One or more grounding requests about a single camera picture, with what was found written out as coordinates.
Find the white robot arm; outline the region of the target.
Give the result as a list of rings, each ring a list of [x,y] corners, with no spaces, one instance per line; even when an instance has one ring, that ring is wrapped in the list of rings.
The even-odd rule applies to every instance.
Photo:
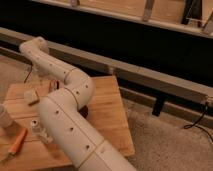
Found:
[[[47,42],[33,38],[19,46],[33,64],[64,83],[38,104],[38,115],[50,136],[78,171],[137,171],[80,113],[94,94],[89,75],[49,55]]]

